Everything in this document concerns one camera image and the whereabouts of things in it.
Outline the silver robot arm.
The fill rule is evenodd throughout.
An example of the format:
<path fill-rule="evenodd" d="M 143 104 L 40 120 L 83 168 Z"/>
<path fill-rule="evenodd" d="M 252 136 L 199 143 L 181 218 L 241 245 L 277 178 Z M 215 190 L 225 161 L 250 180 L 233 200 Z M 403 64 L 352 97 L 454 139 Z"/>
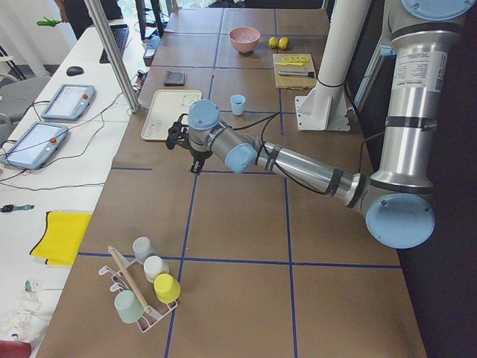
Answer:
<path fill-rule="evenodd" d="M 380 125 L 365 122 L 362 148 L 373 174 L 349 173 L 228 125 L 211 101 L 195 102 L 184 144 L 194 169 L 216 156 L 232 172 L 251 165 L 287 178 L 319 195 L 340 198 L 360 213 L 370 234 L 391 248 L 413 248 L 435 229 L 426 171 L 437 128 L 446 62 L 459 41 L 474 1 L 386 1 L 375 55 L 394 59 L 388 112 Z"/>

